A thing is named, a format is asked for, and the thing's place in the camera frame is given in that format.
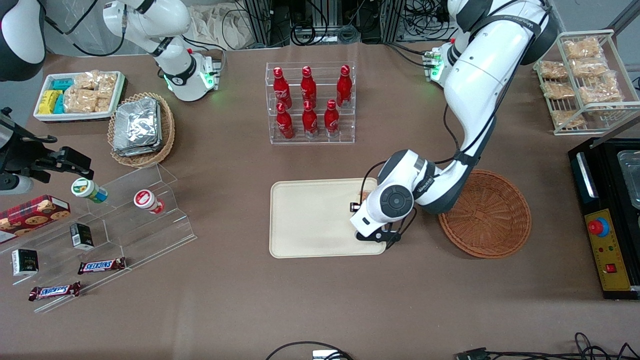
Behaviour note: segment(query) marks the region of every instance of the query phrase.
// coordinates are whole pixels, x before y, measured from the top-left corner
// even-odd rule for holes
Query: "snickers bar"
[[[99,272],[107,270],[121,270],[127,267],[124,257],[113,260],[94,261],[93,263],[80,263],[78,275],[85,272]]]
[[[36,286],[29,294],[29,301],[65,295],[80,295],[80,282],[78,281],[71,285],[51,286],[50,288],[39,288]]]

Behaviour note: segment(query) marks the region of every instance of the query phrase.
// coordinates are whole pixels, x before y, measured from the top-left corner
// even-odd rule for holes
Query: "emergency stop button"
[[[603,218],[597,218],[587,224],[587,228],[591,234],[598,237],[605,237],[609,234],[609,223]]]

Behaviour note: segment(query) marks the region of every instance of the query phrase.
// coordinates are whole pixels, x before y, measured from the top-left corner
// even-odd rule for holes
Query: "black small box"
[[[11,253],[13,276],[38,273],[38,253],[35,250],[17,249]]]
[[[91,237],[91,229],[87,225],[78,224],[71,225],[71,240],[74,248],[80,250],[93,249],[93,238]]]

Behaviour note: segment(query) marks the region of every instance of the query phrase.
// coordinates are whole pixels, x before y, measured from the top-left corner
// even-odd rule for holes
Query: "wicker basket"
[[[143,97],[152,97],[155,100],[160,102],[160,113],[161,113],[161,122],[162,122],[162,137],[164,141],[164,146],[160,149],[159,152],[152,152],[149,154],[135,155],[131,157],[120,156],[116,154],[114,151],[111,151],[111,157],[116,159],[117,162],[127,165],[130,167],[146,167],[151,163],[160,163],[163,161],[171,148],[173,147],[173,141],[175,139],[175,123],[173,121],[173,114],[171,113],[171,109],[169,109],[169,105],[167,105],[166,101],[157,94],[150,94],[147,92],[143,92],[142,94],[136,94],[131,97],[128,97],[122,101],[125,102],[133,102],[142,99]],[[113,132],[115,126],[115,113],[111,116],[109,120],[109,132],[107,133],[107,141],[113,148]]]
[[[485,259],[514,254],[531,231],[524,196],[507,179],[487,170],[473,170],[454,207],[438,218],[454,244]]]

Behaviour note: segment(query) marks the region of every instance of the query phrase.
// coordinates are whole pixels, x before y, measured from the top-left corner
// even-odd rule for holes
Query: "yellow panel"
[[[627,269],[618,247],[618,239],[613,229],[609,209],[589,214],[584,217],[584,220],[588,225],[590,221],[597,218],[603,218],[609,223],[609,234],[607,236],[601,238],[589,233],[591,250],[593,250],[593,257],[596,259],[596,267],[598,268],[602,289],[605,291],[629,291],[631,285],[629,284]],[[607,264],[615,264],[617,272],[607,273],[605,270]]]

